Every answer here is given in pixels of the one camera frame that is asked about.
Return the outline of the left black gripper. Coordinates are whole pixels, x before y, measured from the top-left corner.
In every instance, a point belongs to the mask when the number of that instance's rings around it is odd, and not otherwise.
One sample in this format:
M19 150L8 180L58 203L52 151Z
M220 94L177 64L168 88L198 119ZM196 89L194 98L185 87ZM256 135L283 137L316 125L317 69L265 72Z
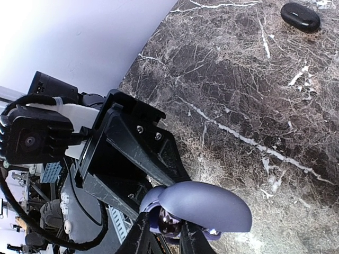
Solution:
M152 189L147 176L171 186L189 181L165 114L119 90L109 91L77 165L86 192L132 220Z

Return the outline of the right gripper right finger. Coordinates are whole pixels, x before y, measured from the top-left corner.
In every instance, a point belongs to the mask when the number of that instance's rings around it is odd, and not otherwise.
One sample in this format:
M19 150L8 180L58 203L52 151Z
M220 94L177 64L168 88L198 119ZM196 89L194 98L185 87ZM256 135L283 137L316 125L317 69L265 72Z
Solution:
M185 221L181 228L180 253L212 253L212 248L203 235L201 229L197 225L188 221Z

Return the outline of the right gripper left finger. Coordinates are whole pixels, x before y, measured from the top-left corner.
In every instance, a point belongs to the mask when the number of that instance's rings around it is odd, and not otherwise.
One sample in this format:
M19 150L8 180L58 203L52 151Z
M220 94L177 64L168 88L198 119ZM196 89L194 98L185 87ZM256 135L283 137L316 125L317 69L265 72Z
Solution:
M119 247L118 254L159 253L159 247L149 229L149 213L141 212Z

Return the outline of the small purple earbud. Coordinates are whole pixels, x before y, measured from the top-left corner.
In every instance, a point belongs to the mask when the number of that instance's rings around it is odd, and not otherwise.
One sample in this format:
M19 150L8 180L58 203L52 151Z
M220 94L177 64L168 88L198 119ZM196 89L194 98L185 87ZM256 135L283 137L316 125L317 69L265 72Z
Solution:
M183 221L164 208L159 210L158 228L160 233L169 238L177 237L181 232Z

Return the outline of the purple charging case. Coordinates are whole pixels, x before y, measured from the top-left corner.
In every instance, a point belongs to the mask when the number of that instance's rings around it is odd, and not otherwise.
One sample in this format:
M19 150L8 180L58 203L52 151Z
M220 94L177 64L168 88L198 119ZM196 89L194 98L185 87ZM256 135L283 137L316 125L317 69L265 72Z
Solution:
M217 241L223 233L247 233L252 228L252 212L235 193L203 182L186 181L170 187L153 187L141 201L139 211L149 213L150 232L163 236L158 228L159 210L197 225L208 241ZM171 244L175 238L165 237Z

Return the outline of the black earbud charging case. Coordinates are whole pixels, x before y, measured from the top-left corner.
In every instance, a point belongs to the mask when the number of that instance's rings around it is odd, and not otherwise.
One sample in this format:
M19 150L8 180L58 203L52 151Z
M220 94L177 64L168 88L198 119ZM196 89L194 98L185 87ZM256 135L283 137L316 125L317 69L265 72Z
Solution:
M295 2L284 4L280 15L286 23L304 33L314 33L321 25L320 17L315 11Z

